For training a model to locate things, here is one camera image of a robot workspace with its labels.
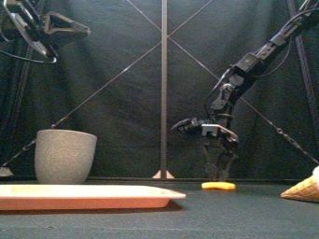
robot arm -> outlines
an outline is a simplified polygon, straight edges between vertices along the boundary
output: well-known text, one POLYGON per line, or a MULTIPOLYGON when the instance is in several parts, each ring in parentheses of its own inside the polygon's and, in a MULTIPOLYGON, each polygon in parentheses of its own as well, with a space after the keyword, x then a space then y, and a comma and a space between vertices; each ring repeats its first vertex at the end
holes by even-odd
POLYGON ((202 125, 209 123, 230 129, 236 100, 256 82, 257 76, 265 71, 272 59, 288 45, 290 38, 319 22, 319 14, 316 14, 319 9, 316 7, 319 7, 319 1, 307 0, 298 9, 298 14, 285 23, 260 50, 254 53, 246 53, 226 70, 224 75, 228 82, 221 84, 218 95, 210 103, 209 118, 205 120, 185 119, 172 129, 177 129, 182 134, 200 134, 202 125))
POLYGON ((307 0, 297 15, 284 24, 266 44, 254 53, 246 53, 241 60, 225 71, 216 85, 221 84, 218 95, 210 102, 209 112, 206 112, 208 119, 185 119, 172 127, 182 134, 201 134, 208 139, 208 143, 202 144, 202 151, 206 157, 205 171, 212 180, 217 178, 218 181, 225 180, 232 161, 236 158, 234 148, 238 141, 230 131, 236 100, 253 85, 258 76, 266 70, 272 59, 289 44, 290 39, 319 22, 317 7, 319 0, 307 0), (216 159, 210 158, 210 147, 218 148, 216 159))

black cable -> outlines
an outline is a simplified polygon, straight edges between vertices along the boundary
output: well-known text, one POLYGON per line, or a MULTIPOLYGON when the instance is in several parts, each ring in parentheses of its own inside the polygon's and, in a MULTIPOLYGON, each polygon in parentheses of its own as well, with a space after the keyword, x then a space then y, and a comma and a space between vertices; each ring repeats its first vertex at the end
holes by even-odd
POLYGON ((0 50, 0 54, 5 55, 5 56, 8 56, 8 57, 10 57, 10 58, 13 58, 13 59, 16 59, 18 61, 26 62, 26 63, 50 64, 50 63, 56 63, 57 62, 57 59, 54 57, 52 58, 50 62, 44 62, 44 61, 32 60, 32 59, 28 59, 28 58, 12 55, 10 53, 4 52, 2 50, 0 50))
POLYGON ((309 9, 309 10, 305 10, 305 11, 300 12, 298 14, 296 14, 296 15, 286 21, 286 23, 284 24, 284 26, 282 26, 280 32, 281 32, 282 29, 285 29, 285 28, 289 26, 289 24, 290 24, 296 19, 298 19, 302 15, 305 15, 305 14, 309 13, 309 12, 317 11, 317 10, 319 10, 319 7, 313 8, 313 9, 309 9))

metal pole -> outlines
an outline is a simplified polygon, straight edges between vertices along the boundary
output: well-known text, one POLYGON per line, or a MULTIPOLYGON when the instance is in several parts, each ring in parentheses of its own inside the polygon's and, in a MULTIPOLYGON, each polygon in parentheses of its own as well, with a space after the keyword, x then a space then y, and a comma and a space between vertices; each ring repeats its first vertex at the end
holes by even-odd
POLYGON ((161 0, 160 178, 166 178, 166 0, 161 0))

yellow block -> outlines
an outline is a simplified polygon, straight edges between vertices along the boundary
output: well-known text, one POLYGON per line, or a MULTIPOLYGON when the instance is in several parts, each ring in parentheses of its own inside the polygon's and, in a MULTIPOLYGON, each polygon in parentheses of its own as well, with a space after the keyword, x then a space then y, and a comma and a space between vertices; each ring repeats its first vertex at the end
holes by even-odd
POLYGON ((201 183, 204 190, 234 190, 234 184, 226 182, 206 182, 201 183))

black curtain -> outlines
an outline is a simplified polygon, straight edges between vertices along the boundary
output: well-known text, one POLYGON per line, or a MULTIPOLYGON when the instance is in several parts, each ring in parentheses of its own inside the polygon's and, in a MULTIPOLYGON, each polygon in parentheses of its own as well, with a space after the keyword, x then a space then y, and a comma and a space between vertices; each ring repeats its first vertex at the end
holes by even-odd
MULTIPOLYGON (((1 63, 2 161, 100 89, 58 125, 98 137, 90 175, 150 177, 160 169, 160 18, 158 0, 46 0, 56 11, 86 25, 89 37, 58 49, 54 65, 32 64, 18 89, 22 64, 1 63), (10 92, 21 95, 18 107, 10 92)), ((230 63, 257 50, 289 19, 288 1, 168 1, 166 169, 176 178, 206 177, 201 138, 169 128, 186 118, 204 119, 202 104, 230 63)), ((312 90, 317 92, 317 29, 302 35, 312 90)), ((277 66, 285 51, 273 61, 277 66)), ((268 77, 238 100, 233 131, 238 136, 232 178, 297 179, 315 163, 286 142, 276 128, 317 155, 317 142, 297 47, 268 77)), ((33 148, 10 164, 18 176, 33 175, 33 148)))

